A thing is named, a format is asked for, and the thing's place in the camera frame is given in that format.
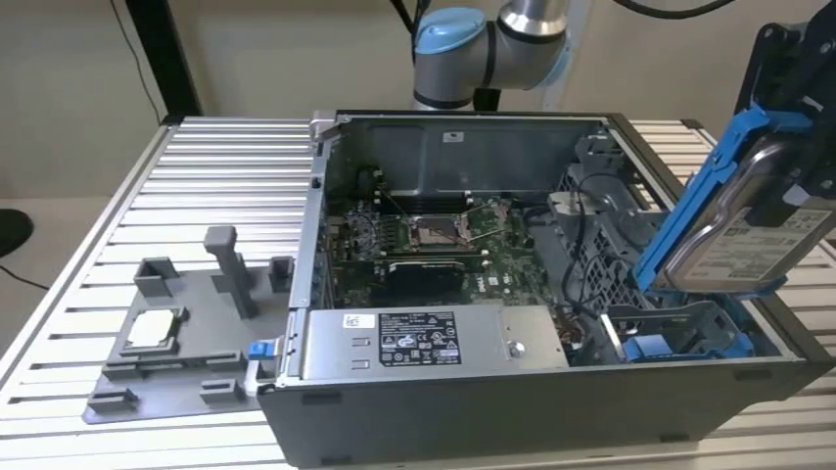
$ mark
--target slotted aluminum table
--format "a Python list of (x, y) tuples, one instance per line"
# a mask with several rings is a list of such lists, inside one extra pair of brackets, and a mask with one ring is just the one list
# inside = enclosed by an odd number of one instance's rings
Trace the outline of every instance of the slotted aluminum table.
[[(684, 182), (713, 139), (678, 121), (634, 121)], [(0, 361), (0, 469), (282, 469), (260, 411), (88, 426), (80, 418), (134, 294), (144, 257), (214, 267), (210, 224), (237, 226), (246, 262), (293, 254), (310, 162), (305, 120), (189, 118), (160, 129)], [(780, 292), (836, 353), (836, 256), (824, 243)], [(836, 468), (836, 375), (748, 408), (700, 443), (442, 462), (400, 468)]]

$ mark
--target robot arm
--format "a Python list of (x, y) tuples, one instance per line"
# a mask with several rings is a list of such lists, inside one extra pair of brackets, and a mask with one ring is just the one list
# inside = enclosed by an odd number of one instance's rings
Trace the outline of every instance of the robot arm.
[(566, 0), (512, 0), (486, 22), (481, 10), (446, 8), (416, 31), (414, 107), (468, 107), (477, 88), (529, 89), (558, 75)]
[(836, 2), (758, 31), (737, 114), (636, 264), (644, 291), (772, 293), (836, 225)]

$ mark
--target wire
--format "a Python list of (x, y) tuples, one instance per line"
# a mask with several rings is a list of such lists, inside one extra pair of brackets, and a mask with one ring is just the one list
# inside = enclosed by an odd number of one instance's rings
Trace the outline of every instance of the wire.
[(133, 56), (133, 63), (136, 64), (136, 72), (140, 76), (140, 83), (142, 84), (142, 90), (145, 91), (145, 96), (148, 98), (148, 102), (154, 109), (154, 117), (157, 118), (157, 124), (161, 123), (160, 117), (160, 109), (157, 108), (157, 103), (154, 103), (154, 99), (152, 98), (152, 92), (148, 91), (148, 83), (145, 82), (145, 76), (142, 75), (142, 66), (140, 66), (140, 56), (136, 54), (136, 49), (133, 49), (133, 44), (130, 43), (130, 39), (128, 38), (128, 32), (125, 31), (125, 25), (121, 22), (121, 17), (118, 16), (118, 10), (116, 9), (116, 4), (113, 0), (109, 0), (109, 8), (113, 11), (113, 16), (116, 17), (116, 22), (118, 23), (118, 30), (121, 31), (121, 37), (125, 39), (125, 44), (128, 44), (128, 49), (130, 49), (130, 55)]
[(49, 290), (49, 286), (44, 286), (42, 284), (40, 284), (40, 283), (37, 283), (37, 282), (34, 282), (34, 281), (30, 281), (29, 279), (26, 279), (26, 278), (24, 278), (24, 277), (21, 277), (21, 276), (18, 276), (18, 275), (17, 275), (17, 274), (14, 274), (14, 273), (12, 272), (12, 270), (10, 270), (8, 267), (5, 267), (4, 265), (0, 265), (0, 271), (5, 272), (5, 273), (9, 275), (9, 277), (10, 277), (12, 279), (14, 279), (14, 280), (17, 280), (17, 281), (22, 282), (24, 284), (29, 284), (30, 286), (37, 287), (37, 289), (42, 289), (44, 291), (48, 291), (48, 290)]
[(406, 6), (404, 6), (404, 0), (389, 0), (389, 3), (394, 7), (397, 16), (401, 17), (401, 22), (404, 23), (406, 32), (412, 33), (413, 32), (413, 19), (409, 18), (409, 12), (406, 11)]
[(692, 8), (690, 10), (670, 11), (648, 7), (646, 5), (636, 3), (633, 0), (612, 1), (638, 15), (644, 15), (645, 17), (656, 18), (658, 20), (688, 20), (689, 18), (696, 18), (713, 12), (734, 2), (734, 0), (714, 0), (713, 2), (706, 3), (701, 7)]
[(416, 62), (416, 39), (418, 38), (420, 19), (422, 18), (424, 13), (426, 13), (426, 10), (429, 10), (430, 4), (432, 4), (432, 0), (416, 1), (416, 14), (413, 16), (413, 29), (412, 29), (413, 63)]

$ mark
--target white sticker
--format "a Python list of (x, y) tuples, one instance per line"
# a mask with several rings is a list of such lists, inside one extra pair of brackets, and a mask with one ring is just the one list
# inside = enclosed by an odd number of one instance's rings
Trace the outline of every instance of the white sticker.
[(464, 141), (465, 141), (465, 133), (461, 132), (460, 130), (454, 132), (444, 132), (441, 134), (441, 142), (444, 142), (445, 144), (464, 142)]
[(685, 279), (758, 281), (830, 214), (798, 210), (780, 227), (752, 227), (744, 220), (746, 213), (748, 208), (737, 213)]
[(373, 328), (374, 327), (374, 315), (373, 313), (356, 314), (350, 313), (342, 315), (342, 327), (344, 328)]

